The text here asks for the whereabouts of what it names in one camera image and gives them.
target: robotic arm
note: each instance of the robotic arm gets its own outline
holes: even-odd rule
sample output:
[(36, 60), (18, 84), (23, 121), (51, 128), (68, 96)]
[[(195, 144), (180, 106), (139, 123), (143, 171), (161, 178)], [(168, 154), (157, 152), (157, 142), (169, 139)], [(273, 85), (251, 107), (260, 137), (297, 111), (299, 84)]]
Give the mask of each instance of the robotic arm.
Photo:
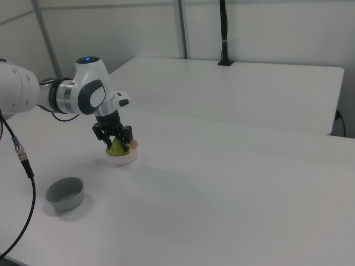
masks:
[(129, 103), (124, 91), (114, 92), (109, 74), (98, 57), (77, 60), (76, 74), (71, 79), (52, 79), (39, 83), (27, 69), (1, 59), (0, 108), (3, 114), (15, 114), (32, 109), (36, 105), (45, 111), (62, 114), (94, 114), (97, 123), (93, 131), (108, 149), (110, 136), (119, 139), (128, 151), (133, 139), (132, 128), (120, 122), (118, 108)]

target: white table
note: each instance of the white table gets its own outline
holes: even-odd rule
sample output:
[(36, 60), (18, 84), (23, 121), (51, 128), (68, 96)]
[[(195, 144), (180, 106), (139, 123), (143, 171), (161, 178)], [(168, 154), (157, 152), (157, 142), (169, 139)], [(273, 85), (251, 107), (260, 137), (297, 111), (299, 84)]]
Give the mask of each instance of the white table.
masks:
[(111, 73), (139, 110), (326, 135), (344, 70), (323, 66), (134, 58)]
[[(37, 204), (9, 254), (28, 265), (352, 265), (355, 142), (123, 108), (139, 157), (114, 167), (91, 126), (38, 108), (9, 120), (36, 174)], [(0, 250), (21, 230), (31, 184), (0, 142)], [(56, 180), (84, 181), (56, 214)]]

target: black mount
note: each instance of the black mount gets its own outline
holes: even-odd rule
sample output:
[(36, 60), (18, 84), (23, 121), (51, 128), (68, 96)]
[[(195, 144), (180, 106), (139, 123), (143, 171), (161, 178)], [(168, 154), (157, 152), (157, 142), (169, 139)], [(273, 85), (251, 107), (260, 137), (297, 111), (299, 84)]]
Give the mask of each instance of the black mount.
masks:
[(228, 58), (228, 42), (227, 42), (227, 33), (228, 33), (228, 20), (226, 12), (226, 1), (220, 0), (220, 12), (221, 12), (221, 33), (222, 33), (222, 55), (221, 61), (218, 65), (230, 66), (234, 61), (229, 60)]

